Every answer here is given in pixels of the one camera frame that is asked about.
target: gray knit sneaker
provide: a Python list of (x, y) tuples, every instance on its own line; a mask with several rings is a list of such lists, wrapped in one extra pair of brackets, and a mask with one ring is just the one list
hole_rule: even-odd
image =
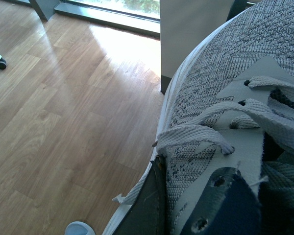
[(264, 57), (232, 80), (198, 117), (158, 136), (157, 152), (167, 157), (168, 221), (180, 234), (214, 171), (238, 169), (258, 196), (264, 132), (294, 155), (294, 109), (270, 98), (280, 91), (294, 102), (294, 77)]

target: white shoelace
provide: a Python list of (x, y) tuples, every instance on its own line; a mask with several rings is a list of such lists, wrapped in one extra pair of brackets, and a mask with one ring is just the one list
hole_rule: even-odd
[[(281, 82), (278, 79), (267, 76), (256, 76), (245, 82), (251, 89), (260, 86), (273, 86), (279, 88), (290, 100), (294, 102), (294, 84)], [(177, 125), (158, 135), (157, 152), (167, 156), (167, 148), (170, 146), (193, 143), (211, 142), (221, 148), (224, 155), (229, 155), (235, 148), (214, 129), (202, 126), (206, 119), (214, 114), (227, 110), (241, 111), (245, 115), (235, 118), (230, 127), (263, 128), (284, 149), (294, 150), (294, 109), (269, 99), (268, 105), (255, 99), (247, 99), (239, 103), (221, 102), (204, 110), (193, 120)]]

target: sneaker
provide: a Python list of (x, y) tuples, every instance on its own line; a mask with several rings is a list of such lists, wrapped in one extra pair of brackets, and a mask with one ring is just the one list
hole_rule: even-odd
[(286, 199), (294, 170), (262, 162), (271, 153), (283, 164), (294, 159), (294, 0), (249, 8), (186, 63), (158, 136), (158, 154), (167, 158), (169, 233), (181, 233), (220, 167), (238, 169), (267, 201), (273, 197), (259, 193), (259, 185), (269, 179), (262, 185), (294, 210), (294, 196)]
[(67, 226), (65, 235), (95, 235), (94, 230), (87, 224), (75, 221)]

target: knit fabric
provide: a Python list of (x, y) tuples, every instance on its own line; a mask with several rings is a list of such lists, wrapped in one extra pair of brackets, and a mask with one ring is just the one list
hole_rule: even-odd
[[(263, 0), (249, 8), (200, 52), (188, 71), (170, 107), (169, 128), (199, 116), (206, 108), (232, 97), (216, 99), (216, 94), (257, 60), (271, 56), (288, 74), (294, 76), (294, 0)], [(276, 90), (271, 97), (287, 105)], [(212, 127), (220, 117), (213, 115), (204, 123)], [(195, 154), (198, 144), (174, 146), (167, 161), (168, 217), (184, 190), (207, 168), (215, 149)]]

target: foliage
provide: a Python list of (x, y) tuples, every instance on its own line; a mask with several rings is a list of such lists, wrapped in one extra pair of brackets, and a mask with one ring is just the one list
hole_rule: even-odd
[(126, 8), (145, 13), (159, 14), (159, 1), (156, 0), (122, 0)]

